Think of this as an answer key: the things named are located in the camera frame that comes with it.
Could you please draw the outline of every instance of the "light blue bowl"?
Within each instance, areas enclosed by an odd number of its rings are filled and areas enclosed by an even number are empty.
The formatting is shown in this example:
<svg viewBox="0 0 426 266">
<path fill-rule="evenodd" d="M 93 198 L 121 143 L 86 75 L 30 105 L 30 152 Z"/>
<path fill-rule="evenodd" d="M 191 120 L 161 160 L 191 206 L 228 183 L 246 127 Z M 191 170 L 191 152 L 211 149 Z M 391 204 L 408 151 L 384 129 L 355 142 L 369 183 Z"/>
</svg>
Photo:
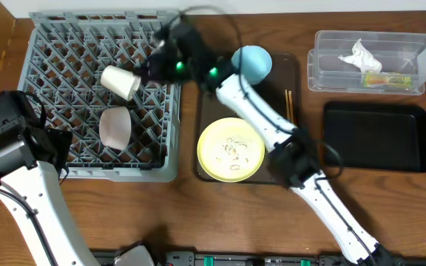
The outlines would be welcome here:
<svg viewBox="0 0 426 266">
<path fill-rule="evenodd" d="M 271 55 L 262 47 L 249 45 L 241 48 L 243 50 L 243 62 L 241 73 L 251 84 L 261 82 L 270 73 L 272 68 Z M 238 68 L 240 62 L 240 50 L 238 49 L 231 59 L 233 66 Z"/>
</svg>

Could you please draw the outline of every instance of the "brown tray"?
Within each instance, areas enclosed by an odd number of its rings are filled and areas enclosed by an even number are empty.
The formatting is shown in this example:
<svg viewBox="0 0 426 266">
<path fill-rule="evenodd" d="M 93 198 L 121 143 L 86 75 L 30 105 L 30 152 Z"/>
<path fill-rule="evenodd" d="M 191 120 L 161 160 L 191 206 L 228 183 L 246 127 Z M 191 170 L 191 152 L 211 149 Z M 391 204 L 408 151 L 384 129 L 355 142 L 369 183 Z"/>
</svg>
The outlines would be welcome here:
<svg viewBox="0 0 426 266">
<path fill-rule="evenodd" d="M 300 110 L 300 67 L 295 56 L 285 53 L 272 53 L 272 69 L 267 78 L 253 86 L 259 94 L 276 112 L 286 116 L 285 90 L 292 93 L 294 119 L 297 122 Z M 236 113 L 221 104 L 214 95 L 200 94 L 198 97 L 196 141 L 203 130 L 211 123 L 225 117 L 237 117 Z M 210 177 L 201 167 L 197 157 L 197 146 L 194 150 L 194 173 L 206 182 L 220 182 Z M 240 183 L 245 184 L 275 184 L 276 182 L 266 168 L 266 159 L 256 173 Z"/>
</svg>

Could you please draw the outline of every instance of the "chopsticks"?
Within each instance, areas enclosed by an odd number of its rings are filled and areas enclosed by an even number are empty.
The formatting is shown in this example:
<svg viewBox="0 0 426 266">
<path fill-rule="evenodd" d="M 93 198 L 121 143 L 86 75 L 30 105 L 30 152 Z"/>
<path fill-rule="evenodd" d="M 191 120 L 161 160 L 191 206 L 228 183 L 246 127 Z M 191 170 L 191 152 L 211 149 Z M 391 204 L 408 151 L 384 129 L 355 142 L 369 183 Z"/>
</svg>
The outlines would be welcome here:
<svg viewBox="0 0 426 266">
<path fill-rule="evenodd" d="M 285 90 L 285 107 L 287 110 L 287 120 L 294 123 L 294 101 L 292 98 L 292 92 Z"/>
</svg>

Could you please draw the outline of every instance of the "green clip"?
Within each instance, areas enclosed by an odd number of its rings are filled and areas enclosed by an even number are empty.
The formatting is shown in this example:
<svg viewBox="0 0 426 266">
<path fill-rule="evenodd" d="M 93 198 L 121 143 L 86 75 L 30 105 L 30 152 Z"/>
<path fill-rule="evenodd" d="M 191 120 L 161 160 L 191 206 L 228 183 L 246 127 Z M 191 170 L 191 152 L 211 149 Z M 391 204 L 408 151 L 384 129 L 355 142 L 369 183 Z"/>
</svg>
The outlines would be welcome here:
<svg viewBox="0 0 426 266">
<path fill-rule="evenodd" d="M 205 259 L 203 259 L 203 266 L 214 266 L 213 257 L 205 257 Z"/>
<path fill-rule="evenodd" d="M 300 266 L 310 266 L 310 261 L 306 260 L 306 259 L 302 259 L 300 261 Z"/>
</svg>

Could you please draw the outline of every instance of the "white wall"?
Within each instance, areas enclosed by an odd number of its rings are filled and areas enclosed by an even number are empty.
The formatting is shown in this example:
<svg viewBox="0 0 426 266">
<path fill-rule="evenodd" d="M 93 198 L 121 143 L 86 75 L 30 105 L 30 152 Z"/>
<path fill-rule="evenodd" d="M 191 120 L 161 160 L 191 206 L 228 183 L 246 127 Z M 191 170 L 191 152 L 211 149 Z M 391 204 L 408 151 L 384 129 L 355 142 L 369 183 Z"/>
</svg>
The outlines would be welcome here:
<svg viewBox="0 0 426 266">
<path fill-rule="evenodd" d="M 426 10 L 426 0 L 0 0 L 16 18 L 39 11 L 183 9 L 213 4 L 228 13 L 304 13 Z"/>
</svg>

